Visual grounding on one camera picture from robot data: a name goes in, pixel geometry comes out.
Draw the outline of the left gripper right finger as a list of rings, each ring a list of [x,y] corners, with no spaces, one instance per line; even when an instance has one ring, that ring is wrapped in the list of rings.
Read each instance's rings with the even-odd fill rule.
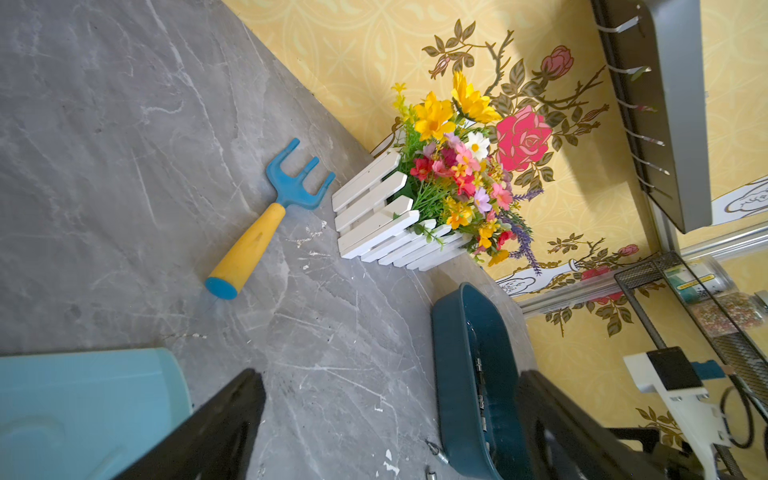
[[[535,479],[658,479],[660,471],[536,370],[520,374],[515,402]]]

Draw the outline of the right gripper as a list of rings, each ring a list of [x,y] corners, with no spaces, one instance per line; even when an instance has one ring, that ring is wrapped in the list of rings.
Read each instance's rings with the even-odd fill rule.
[[[649,427],[609,428],[618,440],[637,442],[640,451],[626,446],[628,453],[608,462],[606,479],[743,479],[733,459],[727,459],[728,447],[703,439],[683,441],[681,447],[665,445],[661,431]]]

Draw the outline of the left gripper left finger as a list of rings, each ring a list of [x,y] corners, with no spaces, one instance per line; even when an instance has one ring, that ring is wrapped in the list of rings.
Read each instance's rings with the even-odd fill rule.
[[[244,479],[266,404],[262,376],[248,368],[119,479]]]

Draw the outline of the teal plastic storage box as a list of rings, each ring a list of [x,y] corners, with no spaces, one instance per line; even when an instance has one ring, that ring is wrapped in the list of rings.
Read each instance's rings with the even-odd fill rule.
[[[438,422],[443,451],[459,474],[531,479],[518,418],[519,373],[496,306],[469,283],[431,310]]]

